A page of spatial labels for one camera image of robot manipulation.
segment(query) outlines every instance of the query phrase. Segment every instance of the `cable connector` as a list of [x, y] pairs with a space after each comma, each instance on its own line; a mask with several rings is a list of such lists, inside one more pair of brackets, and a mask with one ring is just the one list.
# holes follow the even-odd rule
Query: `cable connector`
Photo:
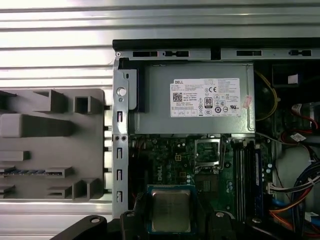
[[274, 184], [273, 182], [268, 182], [268, 183], [266, 184], [266, 193], [269, 194], [269, 195], [275, 194], [275, 192], [272, 191], [272, 185], [273, 185], [273, 184]]

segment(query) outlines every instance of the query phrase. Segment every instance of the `motherboard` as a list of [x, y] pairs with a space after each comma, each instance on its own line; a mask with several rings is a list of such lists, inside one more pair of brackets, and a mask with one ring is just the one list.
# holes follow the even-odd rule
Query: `motherboard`
[[151, 136], [140, 141], [139, 157], [151, 166], [150, 184], [194, 185], [215, 210], [233, 214], [233, 150], [227, 141], [221, 147], [215, 139]]
[[213, 209], [238, 219], [245, 217], [246, 198], [254, 195], [255, 214], [263, 215], [264, 185], [272, 180], [272, 143], [266, 139], [235, 142], [224, 135], [137, 137], [132, 143], [135, 159], [131, 169], [136, 167], [132, 174], [147, 178], [141, 189], [147, 185], [195, 186]]

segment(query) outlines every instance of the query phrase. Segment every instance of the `power supply label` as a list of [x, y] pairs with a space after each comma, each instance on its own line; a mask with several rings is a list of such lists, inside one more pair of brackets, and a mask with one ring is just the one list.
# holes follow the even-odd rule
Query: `power supply label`
[[238, 117], [239, 78], [175, 79], [170, 84], [172, 118]]

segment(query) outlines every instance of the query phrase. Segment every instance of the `dell logo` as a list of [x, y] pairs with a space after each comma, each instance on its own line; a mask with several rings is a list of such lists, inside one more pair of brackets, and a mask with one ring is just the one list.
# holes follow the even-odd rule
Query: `dell logo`
[[157, 167], [158, 170], [158, 181], [162, 181], [162, 166]]

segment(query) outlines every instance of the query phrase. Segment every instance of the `white connector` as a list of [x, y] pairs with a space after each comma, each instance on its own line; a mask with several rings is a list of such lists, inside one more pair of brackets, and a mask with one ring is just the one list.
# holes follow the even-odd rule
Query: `white connector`
[[270, 195], [273, 195], [274, 194], [274, 192], [272, 191], [272, 189], [271, 189], [271, 186], [273, 185], [273, 182], [268, 182], [267, 184], [266, 184], [266, 192], [267, 192], [267, 194], [270, 194]]

